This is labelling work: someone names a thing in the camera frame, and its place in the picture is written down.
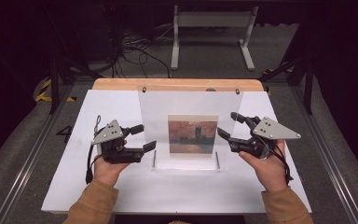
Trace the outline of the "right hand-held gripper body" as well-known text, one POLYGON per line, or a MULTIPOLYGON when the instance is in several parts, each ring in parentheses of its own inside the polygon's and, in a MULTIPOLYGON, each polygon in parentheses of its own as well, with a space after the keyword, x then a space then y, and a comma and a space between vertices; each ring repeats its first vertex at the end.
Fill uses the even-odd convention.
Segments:
POLYGON ((232 152, 244 151, 264 160, 272 154, 278 140, 301 138, 300 133, 296 133, 268 117, 249 118, 252 123, 250 125, 244 123, 249 127, 251 137, 248 140, 230 137, 228 145, 232 152))

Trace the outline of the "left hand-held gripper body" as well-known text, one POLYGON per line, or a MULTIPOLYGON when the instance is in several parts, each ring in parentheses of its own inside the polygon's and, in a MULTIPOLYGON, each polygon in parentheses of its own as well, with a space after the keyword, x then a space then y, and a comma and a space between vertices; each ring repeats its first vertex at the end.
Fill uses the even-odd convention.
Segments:
POLYGON ((116 119, 94 134, 91 141, 98 154, 112 164, 140 162, 145 154, 142 148, 125 147, 125 138, 130 128, 122 128, 116 119))

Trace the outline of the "clear acrylic photo frame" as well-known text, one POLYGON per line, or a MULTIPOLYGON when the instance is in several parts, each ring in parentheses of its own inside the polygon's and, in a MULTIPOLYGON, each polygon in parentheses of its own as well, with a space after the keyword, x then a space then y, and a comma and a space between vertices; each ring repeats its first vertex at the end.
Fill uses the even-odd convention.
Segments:
POLYGON ((210 158, 172 157, 169 151, 169 115, 218 115, 217 128, 234 130, 231 112, 241 106, 239 91, 153 91, 139 92, 145 139, 157 142, 152 166, 160 170, 218 170, 223 166, 229 147, 217 130, 210 158))

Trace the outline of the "painting postcard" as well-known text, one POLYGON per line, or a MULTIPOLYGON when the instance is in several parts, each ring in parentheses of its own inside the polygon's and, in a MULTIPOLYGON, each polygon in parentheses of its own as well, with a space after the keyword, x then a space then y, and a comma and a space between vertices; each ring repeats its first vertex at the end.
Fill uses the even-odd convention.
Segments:
POLYGON ((218 115, 169 115, 169 151, 172 157, 210 158, 218 115))

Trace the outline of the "person's left hand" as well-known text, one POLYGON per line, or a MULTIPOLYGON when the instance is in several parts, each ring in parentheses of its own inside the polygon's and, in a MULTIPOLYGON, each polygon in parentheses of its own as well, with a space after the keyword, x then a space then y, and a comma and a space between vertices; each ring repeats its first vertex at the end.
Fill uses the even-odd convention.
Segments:
POLYGON ((117 183, 120 173, 128 166, 128 163, 112 164, 105 161, 102 156, 97 156, 94 162, 94 178, 113 187, 117 183))

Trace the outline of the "person's right hand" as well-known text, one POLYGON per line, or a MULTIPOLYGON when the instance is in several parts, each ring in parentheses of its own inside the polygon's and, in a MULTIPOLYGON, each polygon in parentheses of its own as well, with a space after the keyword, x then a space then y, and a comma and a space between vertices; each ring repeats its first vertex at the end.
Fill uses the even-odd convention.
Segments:
POLYGON ((260 160, 243 151, 239 156, 255 170, 255 175, 265 192, 279 191, 288 186, 285 180, 284 163, 276 156, 260 160))

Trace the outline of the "wooden table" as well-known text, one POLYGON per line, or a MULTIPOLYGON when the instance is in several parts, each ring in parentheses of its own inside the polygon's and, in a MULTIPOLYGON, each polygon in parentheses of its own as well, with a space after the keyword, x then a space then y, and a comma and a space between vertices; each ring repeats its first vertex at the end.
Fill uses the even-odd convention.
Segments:
POLYGON ((141 91, 263 91, 257 79, 98 78, 94 90, 141 91))

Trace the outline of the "white board sheet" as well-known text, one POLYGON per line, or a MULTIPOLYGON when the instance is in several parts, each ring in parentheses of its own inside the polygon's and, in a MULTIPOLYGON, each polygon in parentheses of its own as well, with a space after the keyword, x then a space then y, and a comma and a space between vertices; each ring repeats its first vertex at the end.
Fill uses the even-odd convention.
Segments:
MULTIPOLYGON (((52 178, 42 209, 65 213, 86 187, 87 163, 96 156, 91 149, 95 128, 116 119, 123 127, 142 123, 140 91, 90 90, 80 108, 62 159, 52 178)), ((237 113, 276 120, 268 95, 243 91, 237 113)), ((250 137, 249 128, 234 121, 230 134, 250 137)), ((132 135, 128 147, 151 142, 145 131, 132 135)), ((127 167, 119 176, 115 214, 253 214, 265 210, 262 185, 254 169, 229 149, 218 170, 160 170, 152 166, 154 152, 127 167)))

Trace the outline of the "yellow black floor tape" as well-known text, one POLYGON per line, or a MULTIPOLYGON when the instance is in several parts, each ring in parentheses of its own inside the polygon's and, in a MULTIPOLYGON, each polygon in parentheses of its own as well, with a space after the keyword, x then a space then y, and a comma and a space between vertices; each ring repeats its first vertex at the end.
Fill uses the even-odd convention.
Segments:
POLYGON ((35 100, 37 102, 51 102, 52 97, 46 96, 46 92, 48 90, 48 87, 51 85, 51 79, 48 78, 45 83, 42 85, 42 88, 40 89, 39 93, 36 95, 35 100))
POLYGON ((285 64, 283 64, 283 65, 281 65, 281 66, 279 66, 279 67, 277 67, 277 68, 265 70, 265 71, 262 73, 262 75, 263 75, 263 76, 266 76, 266 75, 271 74, 271 73, 274 73, 274 72, 276 72, 276 73, 278 73, 278 74, 290 72, 293 67, 294 67, 293 64, 291 64, 291 63, 285 63, 285 64))

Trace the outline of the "black tripod stand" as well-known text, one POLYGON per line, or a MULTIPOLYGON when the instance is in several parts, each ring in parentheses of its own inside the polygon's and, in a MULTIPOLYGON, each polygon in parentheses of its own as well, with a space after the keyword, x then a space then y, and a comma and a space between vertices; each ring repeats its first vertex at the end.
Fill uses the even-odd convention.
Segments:
POLYGON ((52 90, 50 113, 54 113, 62 102, 60 82, 62 81, 64 86, 71 86, 76 81, 76 75, 71 67, 93 79, 100 78, 101 75, 89 69, 78 35, 65 8, 43 5, 39 18, 41 39, 45 45, 50 68, 52 90))
MULTIPOLYGON (((286 52, 284 53, 279 66, 285 63, 291 63, 294 65, 292 72, 286 79, 289 86, 298 86, 302 80, 305 80, 304 87, 304 106, 308 112, 311 112, 311 94, 313 84, 313 45, 315 38, 312 36, 312 29, 315 27, 314 22, 310 14, 306 14, 299 24, 286 52)), ((279 75, 274 72, 266 76, 261 76, 258 80, 260 82, 266 82, 273 77, 279 75)))

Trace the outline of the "white metal stand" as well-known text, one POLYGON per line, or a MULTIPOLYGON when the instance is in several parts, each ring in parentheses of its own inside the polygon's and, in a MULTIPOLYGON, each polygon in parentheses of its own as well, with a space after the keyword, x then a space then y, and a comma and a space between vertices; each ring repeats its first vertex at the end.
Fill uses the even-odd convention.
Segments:
POLYGON ((173 45, 171 69, 177 70, 179 68, 180 27, 235 27, 244 28, 246 30, 245 37, 239 40, 239 45, 247 69, 254 71, 255 64, 250 54, 248 44, 255 25, 257 12, 258 7, 234 12, 181 11, 179 6, 175 5, 172 23, 173 45))

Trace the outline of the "aluminium floor rail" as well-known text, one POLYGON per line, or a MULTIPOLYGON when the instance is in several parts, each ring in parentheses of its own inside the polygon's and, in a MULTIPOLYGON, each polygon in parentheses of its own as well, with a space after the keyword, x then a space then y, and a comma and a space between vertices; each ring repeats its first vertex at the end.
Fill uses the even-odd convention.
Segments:
POLYGON ((22 165, 9 193, 7 194, 4 202, 0 207, 0 224, 7 224, 7 220, 11 216, 14 207, 16 206, 32 175, 32 172, 34 171, 36 163, 41 155, 42 149, 47 142, 48 135, 52 129, 52 126, 57 120, 57 117, 60 115, 63 105, 66 102, 67 97, 71 93, 72 88, 73 87, 70 85, 64 85, 62 87, 62 92, 59 94, 60 101, 56 105, 54 111, 48 115, 26 161, 22 165))
POLYGON ((318 154, 320 155, 320 158, 324 164, 324 168, 329 175, 329 178, 334 186, 338 198, 343 205, 350 223, 358 224, 358 205, 353 199, 341 172, 338 170, 337 164, 329 151, 328 145, 322 136, 322 132, 320 131, 316 120, 304 106, 304 99, 300 89, 298 87, 290 87, 290 91, 294 96, 306 123, 310 127, 312 137, 315 139, 317 144, 318 154))

